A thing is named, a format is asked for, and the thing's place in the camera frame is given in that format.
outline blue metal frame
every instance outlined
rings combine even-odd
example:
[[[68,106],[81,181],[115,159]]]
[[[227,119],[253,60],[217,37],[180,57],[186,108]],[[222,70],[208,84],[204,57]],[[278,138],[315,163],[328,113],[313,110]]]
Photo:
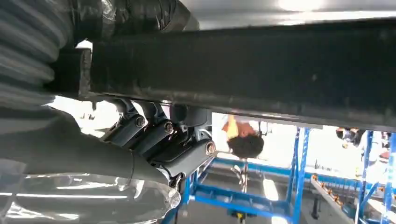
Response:
[[[301,161],[299,162],[298,144],[299,144],[300,128],[297,128],[291,169],[278,168],[278,167],[266,166],[266,165],[260,165],[254,163],[248,164],[249,170],[256,170],[260,172],[275,173],[278,175],[288,176],[289,183],[288,183],[288,190],[285,201],[274,202],[261,196],[244,194],[242,192],[236,192],[231,190],[220,189],[214,186],[203,185],[202,182],[207,176],[207,170],[211,167],[212,164],[217,163],[217,164],[230,165],[230,166],[237,165],[239,167],[243,167],[244,165],[244,162],[242,161],[213,157],[210,159],[210,161],[208,161],[205,164],[202,171],[199,171],[199,169],[197,169],[197,171],[195,171],[190,177],[186,178],[185,188],[184,188],[184,193],[182,195],[181,203],[175,209],[169,211],[169,213],[166,215],[162,223],[163,224],[169,223],[170,220],[176,214],[176,211],[183,204],[188,203],[189,200],[194,200],[197,202],[207,203],[214,206],[220,206],[230,210],[236,210],[249,214],[256,214],[258,216],[283,217],[289,223],[297,224],[299,222],[300,213],[301,213],[301,201],[302,201],[302,194],[304,188],[304,181],[310,179],[313,175],[312,173],[305,172],[309,133],[310,133],[310,129],[308,128],[304,129],[303,151],[302,151]],[[356,180],[337,178],[337,177],[325,176],[325,175],[319,176],[318,180],[322,182],[328,182],[334,184],[345,184],[346,186],[349,187],[355,186],[355,184],[357,184],[357,187],[360,189],[360,193],[359,193],[358,209],[355,215],[355,223],[388,224],[389,222],[387,220],[386,215],[382,217],[381,221],[363,218],[363,212],[365,205],[367,204],[367,201],[374,194],[377,187],[380,185],[378,182],[375,184],[366,182],[368,159],[372,147],[372,138],[373,138],[372,131],[368,132],[367,138],[368,140],[364,154],[364,169],[363,169],[361,182],[357,183]],[[387,211],[390,209],[390,205],[392,202],[392,193],[395,193],[395,189],[392,188],[393,162],[395,159],[393,157],[393,153],[395,152],[396,152],[396,134],[394,134],[391,139],[391,154],[389,156],[388,182],[385,188],[384,203]],[[296,187],[296,200],[294,203],[293,213],[290,214],[290,206],[291,206],[290,202],[294,187]]]
[[[371,196],[373,195],[373,193],[377,190],[378,183],[379,183],[379,182],[375,183],[375,184],[371,187],[370,191],[364,196],[364,198],[363,198],[363,200],[362,200],[362,202],[361,202],[361,209],[362,209],[362,212],[364,212],[364,208],[366,207],[367,201],[371,198]]]
[[[297,127],[297,132],[296,132],[296,139],[294,140],[294,154],[293,154],[293,159],[291,161],[291,172],[289,175],[289,183],[287,186],[287,193],[286,193],[286,201],[288,203],[291,202],[291,193],[293,191],[293,183],[294,183],[294,173],[296,171],[296,167],[298,166],[298,143],[300,139],[300,128]]]
[[[358,224],[360,223],[360,219],[363,218],[363,213],[364,213],[364,204],[363,200],[365,197],[365,192],[366,192],[366,176],[367,176],[367,167],[368,167],[368,159],[370,156],[370,151],[371,147],[373,145],[373,131],[368,131],[367,133],[367,145],[366,148],[364,149],[364,167],[363,167],[363,174],[361,176],[362,178],[362,184],[359,190],[359,200],[358,200],[358,206],[357,206],[357,211],[356,211],[356,216],[355,216],[355,223]]]
[[[381,216],[381,224],[389,224],[388,220],[388,212],[392,207],[392,182],[393,182],[393,171],[394,171],[394,154],[396,153],[396,133],[393,133],[390,139],[390,152],[389,152],[389,161],[387,167],[387,183],[385,185],[385,194],[384,194],[384,206],[385,211]]]
[[[199,172],[199,169],[195,171],[190,177],[185,179],[185,188],[182,195],[181,203],[173,210],[169,211],[164,220],[163,224],[169,223],[176,211],[189,200],[194,200],[197,202],[208,203],[214,206],[220,206],[230,210],[236,210],[240,212],[245,212],[249,214],[255,214],[258,216],[265,217],[283,217],[289,223],[297,224],[300,217],[301,210],[301,199],[304,188],[305,175],[305,165],[306,156],[308,151],[308,140],[309,140],[310,130],[308,128],[304,131],[304,148],[303,156],[301,162],[298,163],[298,139],[300,135],[300,128],[297,128],[296,141],[294,147],[294,156],[292,160],[291,172],[288,169],[284,169],[281,173],[289,173],[291,181],[289,182],[289,188],[287,192],[287,199],[285,201],[271,201],[265,197],[246,194],[242,192],[236,192],[231,190],[220,189],[214,186],[203,185],[202,182],[207,175],[207,169],[213,163],[222,163],[229,165],[238,165],[243,167],[244,162],[226,160],[221,158],[213,158],[209,161],[203,170]],[[263,166],[258,164],[248,164],[248,168],[252,170],[275,172],[278,173],[279,168]],[[294,205],[293,214],[289,214],[290,211],[290,201],[291,194],[293,190],[293,183],[296,184],[296,202]]]
[[[303,190],[304,190],[304,177],[305,177],[305,165],[307,162],[307,153],[308,153],[308,141],[309,141],[309,128],[305,128],[304,130],[304,146],[303,146],[303,155],[301,157],[300,170],[298,170],[297,177],[297,189],[296,189],[296,202],[294,204],[294,212],[293,212],[293,223],[297,224],[300,221],[300,212],[301,212],[301,201],[303,198]]]

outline blue assembly fixture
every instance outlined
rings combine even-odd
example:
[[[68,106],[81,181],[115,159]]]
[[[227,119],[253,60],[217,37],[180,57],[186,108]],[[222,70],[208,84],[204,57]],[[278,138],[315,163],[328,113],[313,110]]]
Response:
[[[319,193],[322,194],[331,206],[338,209],[338,214],[344,216],[344,220],[349,223],[355,224],[389,224],[387,219],[387,212],[391,208],[393,194],[395,189],[392,188],[393,181],[393,154],[396,152],[396,134],[391,138],[391,153],[389,157],[389,165],[387,168],[388,182],[385,186],[384,204],[386,212],[383,214],[380,221],[369,219],[364,217],[364,209],[367,205],[368,200],[373,196],[380,183],[369,183],[366,181],[367,167],[369,154],[373,142],[373,132],[368,131],[367,146],[364,153],[364,169],[361,181],[358,179],[347,179],[341,177],[330,176],[329,174],[318,174],[312,172],[306,172],[306,158],[308,153],[308,142],[309,142],[310,129],[304,129],[304,142],[302,148],[302,156],[298,157],[298,146],[300,139],[300,128],[297,128],[296,138],[294,143],[294,154],[291,162],[291,168],[279,168],[268,165],[248,163],[247,167],[250,171],[258,171],[260,173],[270,173],[289,178],[288,188],[286,192],[285,200],[272,201],[266,197],[242,193],[238,191],[232,191],[228,189],[221,189],[216,186],[209,186],[203,184],[208,170],[212,165],[227,165],[227,166],[238,166],[243,167],[245,162],[232,159],[224,159],[219,157],[212,157],[206,164],[201,168],[197,169],[190,177],[185,179],[184,192],[182,194],[182,200],[179,206],[171,210],[162,221],[163,224],[169,223],[177,210],[187,204],[190,200],[200,203],[210,204],[212,206],[223,207],[228,210],[234,210],[244,212],[247,214],[263,216],[263,217],[282,217],[289,224],[298,224],[301,213],[301,203],[303,196],[304,182],[313,181],[312,184],[318,189]],[[324,187],[323,183],[329,184],[329,186],[343,186],[345,189],[353,189],[359,191],[358,194],[358,205],[357,209],[349,208],[342,202],[338,201],[337,196],[332,196],[329,189]],[[294,203],[292,203],[292,196],[295,197]]]

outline black metal beam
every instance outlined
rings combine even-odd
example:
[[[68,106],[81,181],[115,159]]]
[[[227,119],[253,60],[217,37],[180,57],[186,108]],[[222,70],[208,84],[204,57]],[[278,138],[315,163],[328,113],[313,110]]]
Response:
[[[396,21],[371,20],[94,42],[90,90],[396,131],[395,75]]]

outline curly dark hair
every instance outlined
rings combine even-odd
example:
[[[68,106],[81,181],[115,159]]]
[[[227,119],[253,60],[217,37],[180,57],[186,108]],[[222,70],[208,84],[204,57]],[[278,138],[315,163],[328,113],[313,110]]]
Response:
[[[228,147],[233,150],[233,154],[239,158],[256,158],[264,146],[264,140],[257,135],[238,136],[227,143]]]

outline bolt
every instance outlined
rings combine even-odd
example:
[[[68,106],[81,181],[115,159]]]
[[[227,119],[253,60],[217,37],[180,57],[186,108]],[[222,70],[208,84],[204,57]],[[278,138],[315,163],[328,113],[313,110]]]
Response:
[[[172,123],[166,122],[164,127],[165,127],[165,133],[167,134],[172,133],[173,131]]]
[[[145,120],[144,120],[143,117],[138,117],[138,118],[136,118],[136,126],[137,126],[137,127],[143,127],[144,122],[145,122]]]
[[[209,142],[206,145],[206,155],[212,156],[215,151],[216,151],[216,147],[214,146],[214,144],[212,142]]]

